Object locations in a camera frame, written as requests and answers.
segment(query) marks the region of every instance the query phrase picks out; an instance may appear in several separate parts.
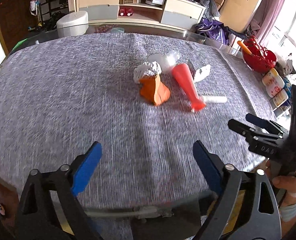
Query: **cardboard box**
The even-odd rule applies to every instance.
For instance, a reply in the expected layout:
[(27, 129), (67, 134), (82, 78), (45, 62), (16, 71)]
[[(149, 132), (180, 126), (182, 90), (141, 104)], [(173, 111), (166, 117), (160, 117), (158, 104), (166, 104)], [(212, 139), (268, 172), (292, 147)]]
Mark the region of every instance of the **cardboard box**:
[(150, 0), (153, 4), (159, 4), (163, 5), (165, 3), (165, 0)]
[(225, 0), (220, 9), (220, 21), (237, 32), (243, 32), (254, 16), (259, 0)]
[(216, 3), (216, 5), (217, 5), (217, 9), (219, 10), (221, 8), (221, 4)]
[(141, 3), (141, 0), (119, 0), (119, 4)]
[(215, 1), (215, 3), (218, 3), (220, 5), (223, 5), (223, 3), (224, 3), (225, 0), (214, 0), (214, 1)]

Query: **red bowl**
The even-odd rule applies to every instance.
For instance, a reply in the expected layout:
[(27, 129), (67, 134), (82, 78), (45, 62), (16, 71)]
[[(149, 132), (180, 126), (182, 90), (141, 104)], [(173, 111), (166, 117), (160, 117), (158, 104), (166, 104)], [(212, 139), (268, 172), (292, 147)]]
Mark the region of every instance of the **red bowl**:
[(264, 52), (265, 58), (257, 55), (249, 55), (242, 52), (245, 62), (251, 67), (254, 71), (266, 74), (276, 65), (276, 55), (271, 50), (266, 50)]

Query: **table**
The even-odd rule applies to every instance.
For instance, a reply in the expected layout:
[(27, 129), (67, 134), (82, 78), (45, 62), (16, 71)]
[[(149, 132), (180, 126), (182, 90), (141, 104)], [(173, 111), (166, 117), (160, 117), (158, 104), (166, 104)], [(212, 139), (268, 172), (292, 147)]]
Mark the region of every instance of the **table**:
[[(184, 38), (197, 39), (191, 33)], [(133, 69), (148, 55), (173, 49), (181, 52), (180, 62), (211, 64), (197, 91), (225, 95), (228, 102), (191, 113), (175, 80), (162, 75), (171, 98), (160, 107), (147, 104), (132, 80)], [(17, 51), (0, 68), (0, 177), (20, 193), (31, 169), (54, 171), (97, 140), (103, 157), (78, 196), (83, 207), (175, 202), (208, 189), (192, 157), (198, 139), (239, 170), (264, 159), (228, 129), (229, 119), (245, 122), (247, 113), (275, 119), (260, 76), (217, 48), (136, 33), (44, 42)]]

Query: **wrist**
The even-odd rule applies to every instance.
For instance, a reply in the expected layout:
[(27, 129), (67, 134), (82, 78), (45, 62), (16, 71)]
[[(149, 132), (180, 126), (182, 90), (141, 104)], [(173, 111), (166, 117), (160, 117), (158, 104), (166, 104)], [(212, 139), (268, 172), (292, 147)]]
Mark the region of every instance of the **wrist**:
[(296, 203), (288, 206), (281, 205), (279, 211), (280, 211), (281, 220), (284, 222), (289, 222), (296, 217)]
[(287, 192), (284, 201), (282, 202), (282, 207), (287, 207), (296, 204), (296, 193)]

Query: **jar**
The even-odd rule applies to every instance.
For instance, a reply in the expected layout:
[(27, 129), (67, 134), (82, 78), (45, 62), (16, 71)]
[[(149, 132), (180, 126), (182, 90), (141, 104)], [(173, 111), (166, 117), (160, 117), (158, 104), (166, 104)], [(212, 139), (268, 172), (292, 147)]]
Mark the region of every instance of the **jar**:
[(261, 80), (265, 87), (270, 86), (273, 83), (275, 77), (279, 76), (278, 72), (272, 68)]
[(278, 108), (281, 106), (284, 102), (288, 100), (288, 94), (287, 92), (283, 89), (281, 90), (273, 99), (273, 103), (275, 106)]
[(285, 87), (285, 83), (282, 80), (281, 76), (276, 76), (273, 78), (272, 84), (266, 87), (267, 94), (273, 98), (277, 95), (283, 88)]

